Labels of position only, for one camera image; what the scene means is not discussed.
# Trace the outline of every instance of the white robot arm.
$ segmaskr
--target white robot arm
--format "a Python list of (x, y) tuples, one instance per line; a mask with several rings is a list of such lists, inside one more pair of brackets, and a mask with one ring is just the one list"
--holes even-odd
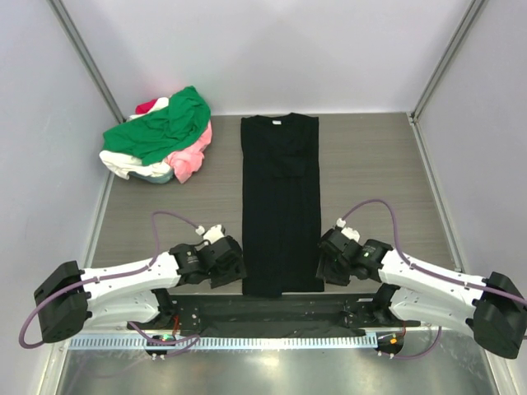
[(221, 225), (207, 232), (199, 227), (196, 232), (203, 237), (202, 243), (178, 244), (158, 255), (153, 264), (145, 259), (85, 270), (74, 261), (60, 265), (35, 291), (37, 305), (73, 283), (104, 280), (87, 281), (39, 311), (43, 341), (60, 342), (82, 329), (124, 326), (127, 322), (163, 328), (177, 314), (167, 289), (205, 280), (215, 288), (245, 277), (241, 247), (225, 235)]
[(372, 304), (380, 321), (384, 315), (432, 323), (471, 336), (499, 356), (518, 356), (527, 329), (527, 309), (492, 292), (523, 299), (508, 277), (496, 272), (484, 278), (450, 271), (377, 240), (360, 245), (359, 237), (338, 220), (319, 242), (322, 257), (317, 277), (341, 286), (350, 277), (378, 281), (382, 286)]

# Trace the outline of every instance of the red cloth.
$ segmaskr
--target red cloth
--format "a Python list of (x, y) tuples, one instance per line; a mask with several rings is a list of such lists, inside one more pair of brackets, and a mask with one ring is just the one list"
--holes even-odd
[(142, 105), (138, 105), (135, 108), (135, 114), (146, 114), (150, 109), (154, 106), (154, 104), (157, 102), (157, 99), (150, 100), (147, 103), (143, 103)]

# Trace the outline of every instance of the gray floor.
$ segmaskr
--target gray floor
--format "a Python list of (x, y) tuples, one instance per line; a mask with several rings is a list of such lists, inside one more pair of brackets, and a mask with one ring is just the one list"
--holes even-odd
[[(241, 241), (240, 117), (212, 119), (212, 145), (202, 169), (186, 184), (177, 181), (151, 185), (139, 179), (115, 177), (105, 213), (93, 267), (107, 267), (149, 258), (153, 252), (149, 214), (157, 209), (178, 211), (210, 226), (222, 223)], [(367, 198), (384, 198), (399, 219), (400, 239), (406, 253), (453, 268), (439, 216), (405, 114), (331, 114), (320, 116), (320, 191), (322, 231), (348, 208)], [(198, 236), (187, 225), (160, 218), (161, 246), (195, 243)], [(364, 207), (348, 224), (363, 240), (393, 243), (389, 213), (381, 205)], [(333, 292), (375, 291), (370, 281), (352, 280), (347, 289)], [(208, 284), (182, 286), (174, 293), (208, 292)], [(240, 282), (217, 288), (239, 293)]]

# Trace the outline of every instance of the pile of clothes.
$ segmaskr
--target pile of clothes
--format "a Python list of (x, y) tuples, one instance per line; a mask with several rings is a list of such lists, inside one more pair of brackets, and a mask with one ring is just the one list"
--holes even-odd
[(164, 184), (175, 176), (184, 183), (203, 163), (212, 140), (210, 118), (205, 100), (187, 86), (139, 105), (128, 122), (106, 131), (99, 157), (123, 179), (133, 175)]

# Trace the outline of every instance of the green shirt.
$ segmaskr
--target green shirt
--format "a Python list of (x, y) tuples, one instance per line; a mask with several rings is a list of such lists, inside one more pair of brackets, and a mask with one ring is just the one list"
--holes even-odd
[(135, 156), (148, 166), (194, 144), (210, 118), (211, 109), (205, 100), (196, 88), (187, 86), (173, 94), (164, 109), (106, 131), (103, 150)]

